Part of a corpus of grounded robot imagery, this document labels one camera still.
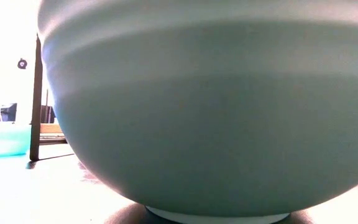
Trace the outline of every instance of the dark table surface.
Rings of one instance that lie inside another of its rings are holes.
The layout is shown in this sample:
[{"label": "dark table surface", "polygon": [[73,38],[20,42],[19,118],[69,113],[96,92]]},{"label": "dark table surface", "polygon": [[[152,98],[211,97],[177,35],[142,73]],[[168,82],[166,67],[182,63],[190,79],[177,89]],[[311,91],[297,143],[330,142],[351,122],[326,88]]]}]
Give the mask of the dark table surface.
[{"label": "dark table surface", "polygon": [[[173,223],[148,212],[99,182],[64,156],[28,163],[0,159],[0,223]],[[326,203],[292,213],[279,224],[358,224],[358,186]]]}]

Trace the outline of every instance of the floor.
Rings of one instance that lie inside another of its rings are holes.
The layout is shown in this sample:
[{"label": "floor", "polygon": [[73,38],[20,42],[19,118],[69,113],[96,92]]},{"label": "floor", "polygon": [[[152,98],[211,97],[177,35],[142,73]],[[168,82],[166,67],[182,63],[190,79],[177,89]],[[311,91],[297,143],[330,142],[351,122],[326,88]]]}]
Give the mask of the floor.
[{"label": "floor", "polygon": [[[68,145],[43,146],[53,159],[0,159],[0,224],[166,224],[108,189]],[[324,204],[295,212],[279,224],[358,224],[358,186]]]}]

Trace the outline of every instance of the bowl base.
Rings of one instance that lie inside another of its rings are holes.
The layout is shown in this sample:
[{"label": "bowl base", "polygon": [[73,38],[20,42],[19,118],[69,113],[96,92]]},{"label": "bowl base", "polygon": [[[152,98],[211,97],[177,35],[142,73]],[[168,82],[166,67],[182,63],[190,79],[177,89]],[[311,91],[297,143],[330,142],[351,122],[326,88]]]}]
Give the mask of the bowl base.
[{"label": "bowl base", "polygon": [[166,212],[156,208],[146,207],[152,213],[182,224],[271,224],[283,220],[289,213],[281,215],[269,215],[265,217],[206,217],[197,215],[185,215]]}]

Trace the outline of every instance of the turquoise plastic container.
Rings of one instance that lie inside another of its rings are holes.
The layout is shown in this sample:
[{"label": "turquoise plastic container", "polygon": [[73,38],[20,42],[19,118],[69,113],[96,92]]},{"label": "turquoise plastic container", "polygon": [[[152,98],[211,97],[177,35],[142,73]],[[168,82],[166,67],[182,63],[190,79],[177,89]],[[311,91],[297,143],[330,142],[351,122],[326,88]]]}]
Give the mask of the turquoise plastic container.
[{"label": "turquoise plastic container", "polygon": [[0,123],[0,157],[26,154],[30,136],[29,124]]}]

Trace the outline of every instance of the wall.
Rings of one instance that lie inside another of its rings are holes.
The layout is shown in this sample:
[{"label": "wall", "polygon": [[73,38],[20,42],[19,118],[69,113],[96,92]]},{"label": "wall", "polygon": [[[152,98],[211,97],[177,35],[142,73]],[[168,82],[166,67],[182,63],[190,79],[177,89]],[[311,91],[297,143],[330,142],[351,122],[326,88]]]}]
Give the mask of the wall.
[{"label": "wall", "polygon": [[[0,0],[0,104],[17,103],[18,123],[29,123],[32,113],[36,0]],[[17,68],[20,58],[26,70]]]}]

